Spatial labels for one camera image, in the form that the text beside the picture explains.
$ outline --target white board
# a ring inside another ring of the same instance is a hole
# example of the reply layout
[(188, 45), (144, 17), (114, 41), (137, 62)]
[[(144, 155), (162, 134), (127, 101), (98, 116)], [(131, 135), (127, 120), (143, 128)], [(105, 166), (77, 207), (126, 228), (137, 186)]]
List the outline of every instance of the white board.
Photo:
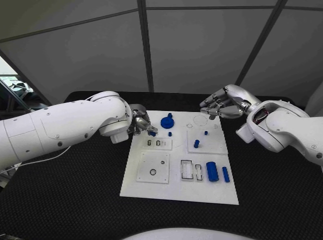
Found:
[[(172, 113), (175, 126), (170, 129), (165, 129), (160, 125), (160, 120), (169, 113)], [(240, 200), (221, 120), (218, 118), (209, 120), (209, 116), (199, 112), (183, 111), (149, 111), (149, 117), (152, 125), (159, 129), (156, 138), (170, 139), (172, 148), (170, 150), (147, 149), (146, 142), (152, 139), (152, 136), (147, 135), (146, 131), (133, 137), (120, 196), (238, 205)], [(209, 143), (206, 137), (211, 136), (211, 139), (214, 138), (218, 142), (218, 151), (214, 150), (214, 145), (208, 145), (208, 147), (211, 146), (208, 148), (209, 152), (192, 153), (193, 149), (191, 150), (189, 148), (193, 148), (193, 144), (189, 146), (189, 141), (193, 141), (193, 139), (189, 140), (189, 132), (195, 135), (199, 134), (199, 148), (202, 143)], [(137, 181), (143, 152), (152, 154), (150, 159), (154, 159), (154, 156), (159, 154), (169, 154), (167, 183)], [(193, 166), (201, 164), (202, 181), (182, 181), (182, 160), (192, 160)], [(219, 176), (219, 181), (216, 182), (209, 181), (208, 162), (215, 162), (216, 164)], [(228, 183), (225, 182), (222, 167), (228, 169)]]

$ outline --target robotic hand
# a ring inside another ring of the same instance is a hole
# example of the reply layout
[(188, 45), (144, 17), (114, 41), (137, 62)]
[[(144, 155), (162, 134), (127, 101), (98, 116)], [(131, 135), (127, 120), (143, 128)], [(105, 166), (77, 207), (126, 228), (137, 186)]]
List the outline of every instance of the robotic hand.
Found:
[(97, 131), (116, 144), (143, 130), (159, 132), (146, 108), (129, 105), (117, 92), (46, 107), (0, 121), (0, 170), (84, 142)]
[(289, 145), (306, 159), (323, 166), (323, 117), (310, 117), (294, 105), (284, 101), (264, 101), (240, 86), (228, 85), (199, 104), (201, 112), (237, 119), (244, 114), (247, 123), (235, 131), (247, 143), (255, 139), (273, 152)]

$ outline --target black tablecloth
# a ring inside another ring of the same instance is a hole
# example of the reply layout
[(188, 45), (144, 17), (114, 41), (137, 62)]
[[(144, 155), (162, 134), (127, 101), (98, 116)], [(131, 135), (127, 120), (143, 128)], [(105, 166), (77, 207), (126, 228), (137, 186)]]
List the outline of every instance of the black tablecloth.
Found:
[[(92, 94), (75, 92), (67, 102)], [(208, 97), (120, 95), (149, 110), (188, 112), (199, 111)], [(273, 153), (255, 141), (245, 144), (235, 134), (244, 121), (221, 119), (240, 205), (120, 197), (131, 137), (111, 144), (95, 134), (58, 159), (18, 170), (0, 194), (0, 232), (28, 240), (121, 239), (159, 228), (192, 227), (260, 240), (323, 240), (320, 167), (293, 147)]]

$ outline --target white wall panel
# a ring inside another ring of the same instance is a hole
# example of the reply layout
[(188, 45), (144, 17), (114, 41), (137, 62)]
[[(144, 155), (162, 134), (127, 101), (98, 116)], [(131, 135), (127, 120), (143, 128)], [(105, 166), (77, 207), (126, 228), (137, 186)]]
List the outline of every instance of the white wall panel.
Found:
[(212, 94), (234, 84), (271, 9), (150, 10), (154, 91)]
[(74, 91), (149, 91), (139, 13), (0, 43), (55, 103)]
[(287, 6), (323, 8), (323, 0), (289, 0)]
[(0, 0), (0, 39), (136, 8), (136, 0)]
[(322, 81), (323, 12), (286, 9), (241, 86), (304, 106)]
[(146, 0), (147, 7), (274, 6), (277, 0)]

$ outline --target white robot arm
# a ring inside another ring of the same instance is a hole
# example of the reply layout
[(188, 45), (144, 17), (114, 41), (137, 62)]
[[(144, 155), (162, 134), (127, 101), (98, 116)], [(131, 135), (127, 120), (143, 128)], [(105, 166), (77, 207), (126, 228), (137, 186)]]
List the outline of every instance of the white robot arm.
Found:
[(114, 144), (129, 139), (129, 133), (159, 132), (146, 108), (129, 105), (117, 92), (101, 92), (90, 101), (54, 105), (0, 121), (0, 170), (84, 142), (97, 130)]
[(261, 102), (232, 84), (216, 91), (199, 106), (209, 119), (216, 116), (235, 119), (248, 115), (247, 123), (237, 130), (247, 143), (255, 139), (276, 153), (290, 145), (310, 162), (323, 166), (323, 117), (310, 117), (281, 100)]

